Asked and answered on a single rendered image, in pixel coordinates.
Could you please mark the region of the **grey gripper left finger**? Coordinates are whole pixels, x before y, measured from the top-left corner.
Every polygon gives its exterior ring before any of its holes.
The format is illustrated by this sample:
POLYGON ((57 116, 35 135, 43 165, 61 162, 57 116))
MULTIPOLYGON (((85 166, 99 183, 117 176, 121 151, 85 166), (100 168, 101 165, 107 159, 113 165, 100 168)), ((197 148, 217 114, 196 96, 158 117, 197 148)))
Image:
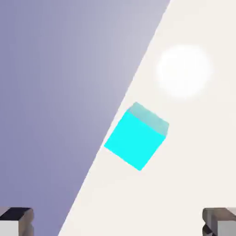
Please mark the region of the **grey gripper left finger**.
POLYGON ((33 219, 32 208, 0 206, 0 236, 34 236, 33 219))

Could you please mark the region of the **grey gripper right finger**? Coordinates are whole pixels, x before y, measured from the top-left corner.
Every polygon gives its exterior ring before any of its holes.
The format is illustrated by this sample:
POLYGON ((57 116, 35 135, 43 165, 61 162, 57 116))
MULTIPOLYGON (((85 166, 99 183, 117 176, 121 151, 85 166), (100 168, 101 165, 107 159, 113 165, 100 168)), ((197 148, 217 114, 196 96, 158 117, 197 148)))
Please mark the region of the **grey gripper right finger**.
POLYGON ((236 236, 236 207, 204 208, 202 236, 236 236))

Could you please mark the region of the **small cyan cube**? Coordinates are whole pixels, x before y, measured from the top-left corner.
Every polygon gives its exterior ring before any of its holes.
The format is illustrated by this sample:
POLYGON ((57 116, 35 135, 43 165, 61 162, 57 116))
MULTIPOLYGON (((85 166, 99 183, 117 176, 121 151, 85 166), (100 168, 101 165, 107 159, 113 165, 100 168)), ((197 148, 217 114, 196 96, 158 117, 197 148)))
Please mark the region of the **small cyan cube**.
POLYGON ((165 140, 169 123, 135 102, 126 110, 104 147, 142 170, 165 140))

